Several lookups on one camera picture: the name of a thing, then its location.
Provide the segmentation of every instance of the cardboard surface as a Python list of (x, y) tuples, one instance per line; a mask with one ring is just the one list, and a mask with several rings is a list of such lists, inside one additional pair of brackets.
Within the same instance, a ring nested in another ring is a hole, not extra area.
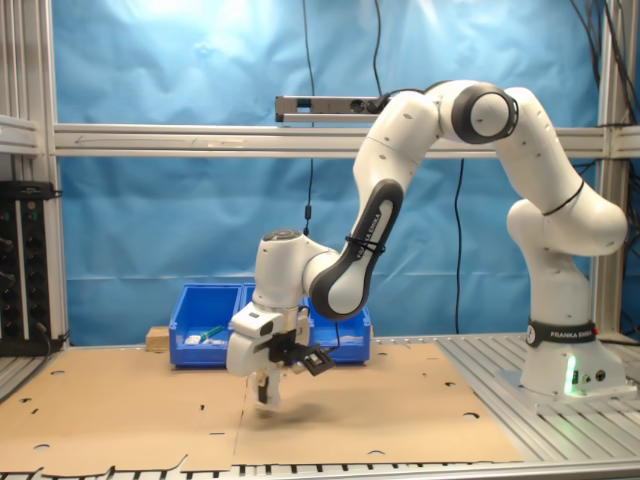
[(269, 416), (247, 396), (234, 464), (521, 460), (435, 345), (377, 346), (366, 367), (289, 373), (280, 388)]
[(72, 350), (0, 405), (0, 472), (168, 470), (186, 455), (184, 471), (227, 470), (245, 390), (225, 371), (172, 370), (168, 353)]
[(169, 470), (185, 456), (186, 472), (520, 460), (435, 345), (378, 346), (366, 367), (315, 378), (289, 372), (281, 393), (283, 410), (264, 417), (246, 379), (223, 370), (172, 370), (168, 353), (72, 350), (0, 405), (0, 472)]

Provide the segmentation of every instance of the blue storage bin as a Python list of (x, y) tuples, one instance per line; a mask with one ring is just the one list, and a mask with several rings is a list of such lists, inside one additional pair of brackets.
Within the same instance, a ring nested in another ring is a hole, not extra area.
[[(336, 322), (323, 317), (313, 307), (310, 298), (305, 298), (311, 315), (311, 343), (322, 347), (337, 345)], [(331, 358), (338, 364), (364, 363), (371, 351), (371, 317), (365, 306), (360, 313), (338, 324), (340, 348), (331, 352)]]
[(242, 285), (242, 296), (240, 297), (240, 310), (247, 306), (247, 303), (251, 301), (253, 292), (256, 289), (255, 283), (245, 283)]
[[(169, 353), (176, 367), (224, 367), (229, 343), (229, 322), (240, 308), (242, 285), (186, 284), (169, 322)], [(200, 335), (221, 325), (211, 337), (216, 344), (188, 345), (190, 335)]]

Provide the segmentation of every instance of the blue backdrop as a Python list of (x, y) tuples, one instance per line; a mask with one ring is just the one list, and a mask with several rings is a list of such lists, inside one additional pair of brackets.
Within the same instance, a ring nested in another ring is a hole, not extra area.
[[(276, 95), (310, 94), (301, 0), (54, 0), (61, 122), (272, 125)], [(373, 0), (309, 0), (317, 95), (376, 95)], [(472, 78), (538, 95), (559, 127), (596, 123), (586, 36), (569, 2), (381, 1), (385, 91)], [(352, 160), (317, 160), (311, 236), (341, 248)], [(65, 158), (71, 339), (138, 343), (185, 282), (251, 280), (261, 235), (304, 225), (306, 159)], [(423, 164), (372, 282), (377, 335), (453, 332), (459, 161)], [(523, 331), (518, 200), (497, 160), (460, 197), (463, 332)]]

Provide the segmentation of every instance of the green object in bin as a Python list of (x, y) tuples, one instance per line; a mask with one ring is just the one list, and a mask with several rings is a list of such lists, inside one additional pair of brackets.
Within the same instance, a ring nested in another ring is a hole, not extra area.
[(213, 327), (208, 332), (204, 332), (200, 335), (200, 343), (204, 342), (207, 338), (213, 337), (216, 333), (220, 333), (222, 330), (224, 330), (224, 327), (218, 325), (217, 327)]

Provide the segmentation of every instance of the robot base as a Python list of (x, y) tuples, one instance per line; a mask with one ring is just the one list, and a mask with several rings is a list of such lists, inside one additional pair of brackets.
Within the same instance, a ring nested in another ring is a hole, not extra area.
[(496, 379), (536, 414), (557, 414), (563, 405), (637, 398), (622, 361), (598, 340), (529, 348), (522, 375), (507, 371)]

